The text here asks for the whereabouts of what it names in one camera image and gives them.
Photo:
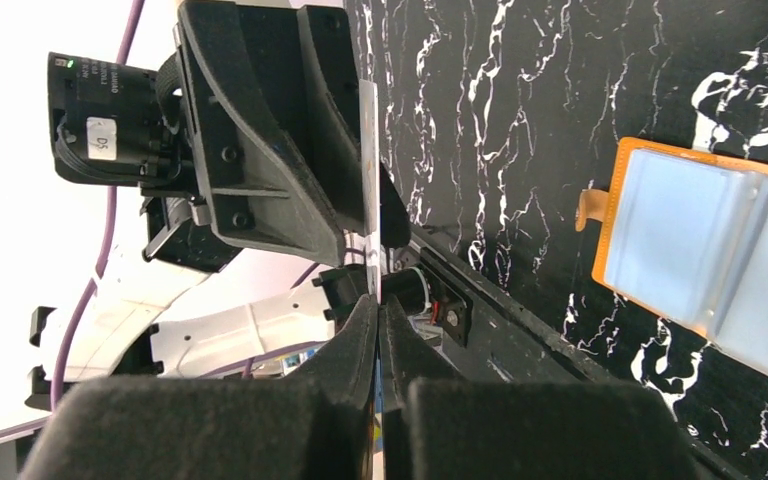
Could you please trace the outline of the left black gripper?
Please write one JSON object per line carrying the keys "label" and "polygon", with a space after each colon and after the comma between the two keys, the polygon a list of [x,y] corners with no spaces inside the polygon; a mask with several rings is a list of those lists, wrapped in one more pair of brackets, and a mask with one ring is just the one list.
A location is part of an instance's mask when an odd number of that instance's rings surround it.
{"label": "left black gripper", "polygon": [[343,233],[309,165],[295,11],[184,1],[177,14],[193,153],[175,55],[147,70],[50,53],[56,173],[138,189],[145,261],[218,273],[254,248],[340,264]]}

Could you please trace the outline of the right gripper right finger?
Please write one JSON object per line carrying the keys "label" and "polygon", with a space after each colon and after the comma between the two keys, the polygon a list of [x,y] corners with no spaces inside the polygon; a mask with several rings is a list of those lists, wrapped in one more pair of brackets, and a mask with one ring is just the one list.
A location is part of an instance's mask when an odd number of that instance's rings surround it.
{"label": "right gripper right finger", "polygon": [[465,379],[400,302],[379,309],[389,479],[695,479],[660,397],[626,382]]}

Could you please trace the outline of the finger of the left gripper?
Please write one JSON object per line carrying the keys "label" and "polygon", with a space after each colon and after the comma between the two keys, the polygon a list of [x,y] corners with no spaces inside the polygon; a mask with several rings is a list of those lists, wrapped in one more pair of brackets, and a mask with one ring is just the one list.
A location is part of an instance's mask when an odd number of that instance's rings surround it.
{"label": "finger of the left gripper", "polygon": [[367,235],[361,161],[359,78],[348,15],[307,5],[297,11],[309,127],[311,170],[342,230]]}

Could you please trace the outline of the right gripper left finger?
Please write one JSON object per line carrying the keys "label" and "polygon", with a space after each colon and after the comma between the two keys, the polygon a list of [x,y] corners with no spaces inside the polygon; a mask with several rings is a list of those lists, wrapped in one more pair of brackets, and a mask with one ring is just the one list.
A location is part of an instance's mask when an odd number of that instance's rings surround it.
{"label": "right gripper left finger", "polygon": [[379,306],[275,380],[115,376],[73,388],[25,479],[368,479]]}

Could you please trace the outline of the silver white credit card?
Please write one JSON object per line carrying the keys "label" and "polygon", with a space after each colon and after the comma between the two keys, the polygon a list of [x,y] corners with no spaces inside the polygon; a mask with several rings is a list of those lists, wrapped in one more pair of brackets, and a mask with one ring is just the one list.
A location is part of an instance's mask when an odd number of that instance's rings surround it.
{"label": "silver white credit card", "polygon": [[368,291],[381,302],[381,186],[378,92],[374,82],[359,81],[361,173],[364,202],[365,266]]}

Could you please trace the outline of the orange card holder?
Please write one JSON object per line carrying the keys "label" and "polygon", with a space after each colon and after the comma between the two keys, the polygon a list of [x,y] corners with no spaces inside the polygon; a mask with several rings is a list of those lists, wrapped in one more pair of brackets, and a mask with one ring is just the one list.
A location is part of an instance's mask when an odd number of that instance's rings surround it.
{"label": "orange card holder", "polygon": [[597,283],[768,376],[768,164],[625,137],[589,221]]}

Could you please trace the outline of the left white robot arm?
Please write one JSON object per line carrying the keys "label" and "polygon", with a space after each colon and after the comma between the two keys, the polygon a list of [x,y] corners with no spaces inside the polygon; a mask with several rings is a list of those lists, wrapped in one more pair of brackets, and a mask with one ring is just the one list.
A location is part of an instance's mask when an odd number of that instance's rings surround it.
{"label": "left white robot arm", "polygon": [[[28,405],[60,378],[222,376],[330,340],[356,302],[347,234],[373,233],[347,12],[189,1],[156,70],[51,53],[48,121],[56,173],[134,187],[148,242],[113,255],[77,324],[41,308],[31,342],[48,356]],[[166,310],[241,252],[319,264],[320,278],[218,313]]]}

